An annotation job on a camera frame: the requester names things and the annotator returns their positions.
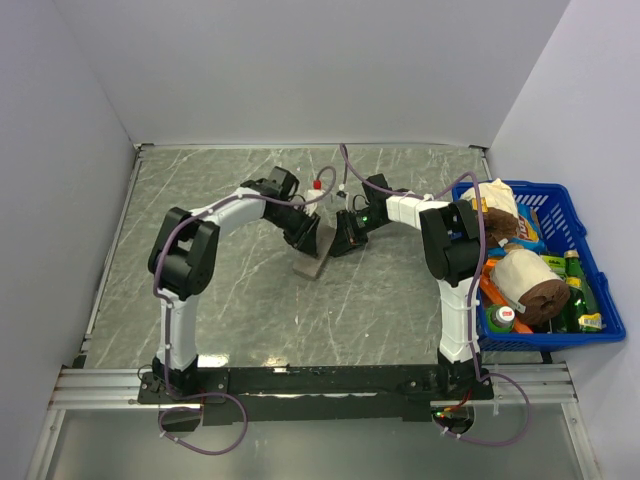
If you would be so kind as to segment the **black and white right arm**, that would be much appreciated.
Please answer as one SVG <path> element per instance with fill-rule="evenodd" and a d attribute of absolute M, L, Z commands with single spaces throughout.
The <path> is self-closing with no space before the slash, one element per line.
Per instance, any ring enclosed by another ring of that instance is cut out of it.
<path fill-rule="evenodd" d="M 437 280 L 441 304 L 441 338 L 437 349 L 438 390 L 458 398 L 478 380 L 480 349 L 475 333 L 477 268 L 486 257 L 477 211 L 465 200 L 453 202 L 393 191 L 377 174 L 362 183 L 366 206 L 336 213 L 332 257 L 365 246 L 368 234 L 390 223 L 421 233 L 426 265 Z"/>

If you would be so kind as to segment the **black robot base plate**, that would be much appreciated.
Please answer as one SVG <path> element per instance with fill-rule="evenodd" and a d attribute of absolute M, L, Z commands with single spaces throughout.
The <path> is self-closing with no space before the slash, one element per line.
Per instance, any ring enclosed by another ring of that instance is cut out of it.
<path fill-rule="evenodd" d="M 193 406 L 207 426 L 243 419 L 428 422 L 437 404 L 494 396 L 488 381 L 440 365 L 194 368 L 170 380 L 166 386 L 158 366 L 144 373 L 139 404 Z"/>

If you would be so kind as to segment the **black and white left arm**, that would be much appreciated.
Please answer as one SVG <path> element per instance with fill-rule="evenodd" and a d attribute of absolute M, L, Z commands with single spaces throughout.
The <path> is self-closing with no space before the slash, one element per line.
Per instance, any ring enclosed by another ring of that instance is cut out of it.
<path fill-rule="evenodd" d="M 165 215 L 148 270 L 162 311 L 152 371 L 172 400 L 184 402 L 199 391 L 197 309 L 213 278 L 221 239 L 246 224 L 266 220 L 282 231 L 289 246 L 313 260 L 320 257 L 315 204 L 330 190 L 320 180 L 304 196 L 298 187 L 293 173 L 275 167 L 268 177 L 247 180 L 210 205 L 192 210 L 174 207 Z"/>

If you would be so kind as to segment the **grey-brown glasses case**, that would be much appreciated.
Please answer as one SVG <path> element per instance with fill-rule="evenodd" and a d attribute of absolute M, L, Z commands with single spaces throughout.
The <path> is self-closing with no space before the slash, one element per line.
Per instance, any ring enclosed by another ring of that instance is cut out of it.
<path fill-rule="evenodd" d="M 293 272 L 306 280 L 317 280 L 328 261 L 329 250 L 335 235 L 335 228 L 320 225 L 315 234 L 316 255 L 299 253 L 293 262 Z"/>

